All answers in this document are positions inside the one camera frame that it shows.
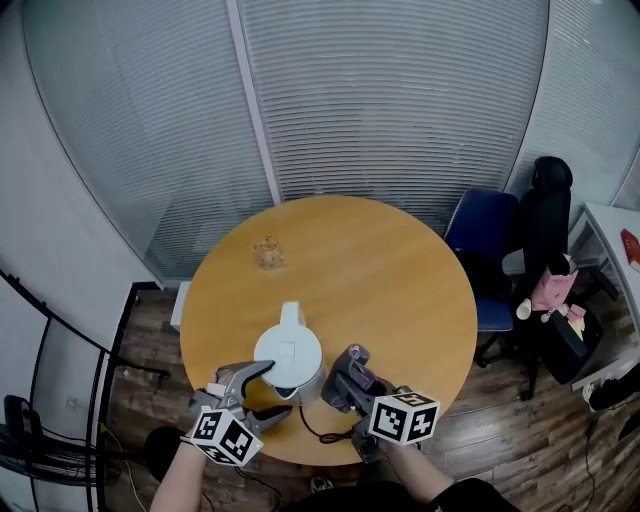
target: round wooden table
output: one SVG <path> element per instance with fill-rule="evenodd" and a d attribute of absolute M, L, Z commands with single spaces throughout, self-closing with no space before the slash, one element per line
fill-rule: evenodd
<path fill-rule="evenodd" d="M 263 270 L 254 244 L 275 238 L 284 266 Z M 431 229 L 391 206 L 354 197 L 290 201 L 226 235 L 196 272 L 183 310 L 180 342 L 194 388 L 219 366 L 253 359 L 260 335 L 277 324 L 285 301 L 299 301 L 330 368 L 350 344 L 369 349 L 368 366 L 394 385 L 430 395 L 447 410 L 467 376 L 476 344 L 476 309 L 455 255 Z M 278 403 L 256 379 L 246 404 Z M 318 433 L 358 420 L 318 399 L 304 409 Z M 263 453 L 316 466 L 359 462 L 351 443 L 321 444 L 294 409 L 263 435 Z"/>

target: red object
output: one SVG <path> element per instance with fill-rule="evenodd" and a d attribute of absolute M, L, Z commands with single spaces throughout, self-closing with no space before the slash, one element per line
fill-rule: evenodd
<path fill-rule="evenodd" d="M 626 229 L 623 229 L 620 235 L 622 236 L 624 250 L 627 252 L 629 265 L 631 265 L 634 270 L 640 272 L 640 243 L 638 243 L 638 239 L 631 231 L 627 231 Z"/>

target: chair seat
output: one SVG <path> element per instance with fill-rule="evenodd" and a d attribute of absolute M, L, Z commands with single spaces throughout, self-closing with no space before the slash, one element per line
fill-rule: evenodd
<path fill-rule="evenodd" d="M 487 299 L 476 299 L 478 331 L 499 332 L 513 329 L 509 304 Z"/>

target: window blinds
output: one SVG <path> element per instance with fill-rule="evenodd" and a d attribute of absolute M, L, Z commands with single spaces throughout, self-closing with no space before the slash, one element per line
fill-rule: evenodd
<path fill-rule="evenodd" d="M 544 54 L 542 0 L 239 0 L 284 199 L 365 196 L 443 230 L 501 188 Z"/>
<path fill-rule="evenodd" d="M 574 176 L 575 220 L 584 201 L 611 203 L 638 151 L 640 13 L 630 1 L 551 7 L 540 90 L 507 190 L 530 188 L 537 157 L 560 157 Z M 627 181 L 625 195 L 640 190 L 635 182 Z"/>
<path fill-rule="evenodd" d="M 272 205 L 224 0 L 30 0 L 23 23 L 66 151 L 159 277 Z"/>

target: wooden floor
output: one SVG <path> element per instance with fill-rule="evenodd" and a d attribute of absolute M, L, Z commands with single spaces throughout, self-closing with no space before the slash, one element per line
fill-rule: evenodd
<path fill-rule="evenodd" d="M 108 427 L 125 450 L 141 450 L 147 434 L 158 426 L 178 425 L 184 430 L 191 426 L 185 413 L 192 390 L 181 362 L 179 336 L 169 326 L 174 300 L 171 293 L 141 292 L 127 326 L 121 355 L 167 368 L 172 377 L 157 389 L 153 375 L 117 369 Z M 594 310 L 615 342 L 637 343 L 622 297 L 617 303 L 599 301 Z M 592 491 L 585 465 L 586 431 L 597 415 L 569 386 L 555 383 L 543 367 L 534 400 L 518 399 L 523 383 L 517 360 L 498 361 L 484 370 L 474 365 L 423 451 L 455 478 L 475 476 L 491 482 L 523 512 L 553 512 L 563 504 L 584 510 Z M 589 467 L 596 479 L 589 512 L 640 510 L 630 508 L 640 490 L 640 435 L 617 441 L 622 425 L 639 408 L 640 400 L 598 420 L 589 443 Z M 120 480 L 106 489 L 113 512 L 140 510 L 124 469 Z M 143 466 L 132 463 L 131 469 L 148 510 L 158 483 Z M 285 503 L 309 493 L 311 475 L 350 485 L 360 470 L 360 465 L 315 469 L 261 455 L 248 469 L 279 488 Z M 204 491 L 217 511 L 268 511 L 275 503 L 268 489 L 213 463 L 207 465 Z M 201 510 L 210 510 L 205 500 Z"/>

